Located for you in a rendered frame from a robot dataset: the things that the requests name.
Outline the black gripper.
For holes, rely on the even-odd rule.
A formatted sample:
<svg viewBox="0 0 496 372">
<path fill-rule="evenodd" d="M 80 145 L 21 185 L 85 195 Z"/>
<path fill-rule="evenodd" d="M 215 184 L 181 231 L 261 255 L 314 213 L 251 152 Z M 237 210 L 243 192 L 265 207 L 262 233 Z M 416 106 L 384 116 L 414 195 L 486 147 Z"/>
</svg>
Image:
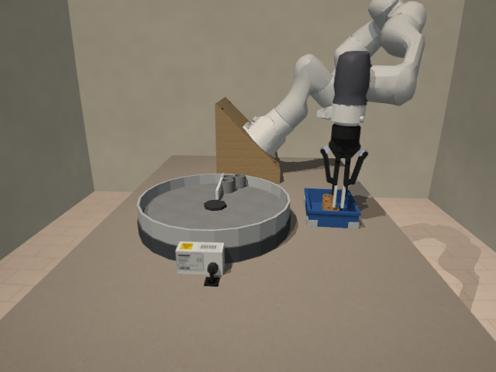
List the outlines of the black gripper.
<svg viewBox="0 0 496 372">
<path fill-rule="evenodd" d="M 363 160 L 367 157 L 368 152 L 360 147 L 360 126 L 338 126 L 335 123 L 332 125 L 332 135 L 331 141 L 328 146 L 322 147 L 320 152 L 324 159 L 325 164 L 325 175 L 326 181 L 332 184 L 332 195 L 333 202 L 332 207 L 336 207 L 336 194 L 337 194 L 337 182 L 339 176 L 339 165 L 341 158 L 345 158 L 345 170 L 344 170 L 344 179 L 343 179 L 343 188 L 341 195 L 340 207 L 344 207 L 344 200 L 347 196 L 348 186 L 356 183 L 356 179 L 360 172 L 360 168 L 362 166 Z M 330 169 L 329 169 L 329 149 L 332 151 L 334 156 L 336 157 L 334 176 L 331 178 Z M 357 153 L 359 150 L 359 157 L 356 162 L 356 166 L 354 167 L 353 174 L 349 179 L 350 175 L 350 161 L 351 158 Z"/>
</svg>

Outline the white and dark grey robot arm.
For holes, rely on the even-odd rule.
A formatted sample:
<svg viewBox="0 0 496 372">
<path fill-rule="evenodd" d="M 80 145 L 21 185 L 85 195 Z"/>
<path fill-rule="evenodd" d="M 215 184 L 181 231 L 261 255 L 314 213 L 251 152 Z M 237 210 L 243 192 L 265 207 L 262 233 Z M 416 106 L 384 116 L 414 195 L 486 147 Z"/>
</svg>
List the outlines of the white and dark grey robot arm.
<svg viewBox="0 0 496 372">
<path fill-rule="evenodd" d="M 401 106 L 412 99 L 425 52 L 423 4 L 372 0 L 368 12 L 374 21 L 336 49 L 333 73 L 313 54 L 299 58 L 287 97 L 276 110 L 243 126 L 265 153 L 276 157 L 286 136 L 307 116 L 309 95 L 323 107 L 317 117 L 339 126 L 363 123 L 367 102 Z M 404 58 L 403 63 L 371 66 L 370 58 L 381 45 L 390 55 Z"/>
</svg>

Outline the blue open crate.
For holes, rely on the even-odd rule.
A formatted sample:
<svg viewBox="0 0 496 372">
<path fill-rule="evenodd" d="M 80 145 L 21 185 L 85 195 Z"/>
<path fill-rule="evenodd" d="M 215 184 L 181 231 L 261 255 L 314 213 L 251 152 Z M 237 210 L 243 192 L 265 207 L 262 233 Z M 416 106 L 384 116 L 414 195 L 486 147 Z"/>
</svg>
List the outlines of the blue open crate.
<svg viewBox="0 0 496 372">
<path fill-rule="evenodd" d="M 322 196 L 324 194 L 332 194 L 332 189 L 305 188 L 304 205 L 307 226 L 359 229 L 358 220 L 361 212 L 350 190 L 347 190 L 343 208 L 340 208 L 342 190 L 337 190 L 336 207 L 339 208 L 339 211 L 322 210 Z"/>
</svg>

